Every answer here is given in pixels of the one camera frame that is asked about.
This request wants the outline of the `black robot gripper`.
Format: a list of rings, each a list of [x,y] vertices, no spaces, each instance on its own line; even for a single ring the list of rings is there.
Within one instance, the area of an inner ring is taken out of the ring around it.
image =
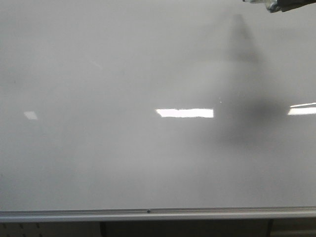
[[[294,10],[309,4],[314,4],[316,0],[277,0],[282,12]]]

